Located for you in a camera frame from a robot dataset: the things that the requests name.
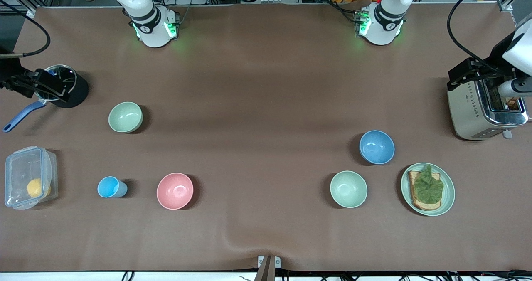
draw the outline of pink bowl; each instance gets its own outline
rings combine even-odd
[[[166,175],[157,186],[157,200],[162,207],[170,210],[185,207],[192,199],[192,193],[192,181],[181,173]]]

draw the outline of blue cup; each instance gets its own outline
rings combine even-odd
[[[126,194],[128,186],[116,177],[108,176],[98,184],[98,194],[102,198],[120,198]]]

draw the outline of plastic food container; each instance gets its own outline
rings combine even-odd
[[[7,207],[29,209],[57,197],[57,158],[40,147],[27,147],[5,160]]]

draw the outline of yellow fruit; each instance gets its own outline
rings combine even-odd
[[[38,196],[40,196],[42,194],[42,184],[40,182],[40,178],[32,179],[28,183],[28,186],[26,186],[26,190],[28,190],[28,194],[32,198],[37,198]],[[50,187],[48,187],[48,189],[46,190],[46,194],[44,196],[45,197],[48,196],[49,193],[50,193]]]

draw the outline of saucepan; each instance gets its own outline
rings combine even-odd
[[[15,126],[17,126],[24,118],[26,118],[31,112],[36,109],[40,109],[46,106],[48,102],[55,104],[61,108],[71,108],[82,103],[89,93],[89,85],[87,81],[67,65],[54,65],[45,69],[48,73],[51,73],[61,79],[65,84],[65,91],[70,94],[70,99],[64,102],[59,98],[52,96],[45,92],[37,91],[35,95],[39,98],[38,101],[26,106],[22,109],[6,126],[4,126],[4,133],[9,133]]]

